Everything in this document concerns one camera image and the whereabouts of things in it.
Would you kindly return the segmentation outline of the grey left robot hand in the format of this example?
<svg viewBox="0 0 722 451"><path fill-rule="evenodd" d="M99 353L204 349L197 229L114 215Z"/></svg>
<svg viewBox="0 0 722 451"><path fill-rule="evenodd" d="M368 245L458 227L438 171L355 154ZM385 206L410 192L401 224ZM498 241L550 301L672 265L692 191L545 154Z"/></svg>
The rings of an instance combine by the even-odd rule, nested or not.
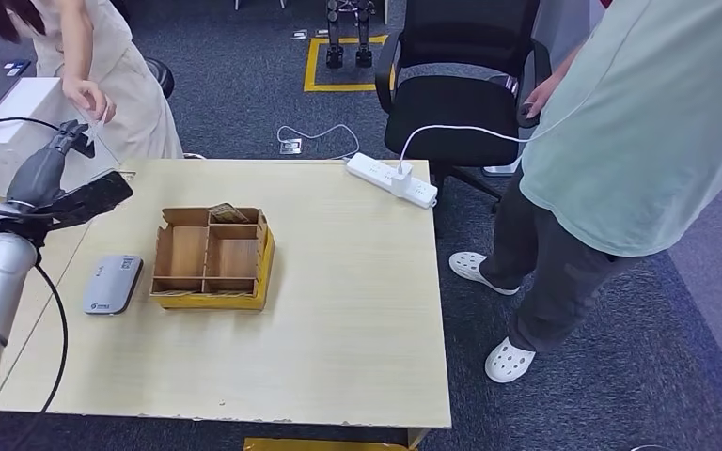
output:
<svg viewBox="0 0 722 451"><path fill-rule="evenodd" d="M75 150L88 159L96 155L86 131L89 126L77 120L63 122L51 141L29 156L16 171L7 190L7 201L42 207L62 193L60 182L67 154Z"/></svg>

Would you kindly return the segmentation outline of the person's hand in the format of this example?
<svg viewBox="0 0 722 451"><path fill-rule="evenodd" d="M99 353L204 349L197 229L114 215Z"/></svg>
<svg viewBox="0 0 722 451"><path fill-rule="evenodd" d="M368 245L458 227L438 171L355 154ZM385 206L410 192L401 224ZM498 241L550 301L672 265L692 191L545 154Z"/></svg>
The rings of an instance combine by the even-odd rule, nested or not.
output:
<svg viewBox="0 0 722 451"><path fill-rule="evenodd" d="M107 123L114 117L115 104L94 82L64 76L62 89L68 100L80 107L92 119Z"/></svg>
<svg viewBox="0 0 722 451"><path fill-rule="evenodd" d="M562 78L555 74L544 80L531 91L523 103L525 118L532 119L540 114L542 108L548 102L561 81Z"/></svg>

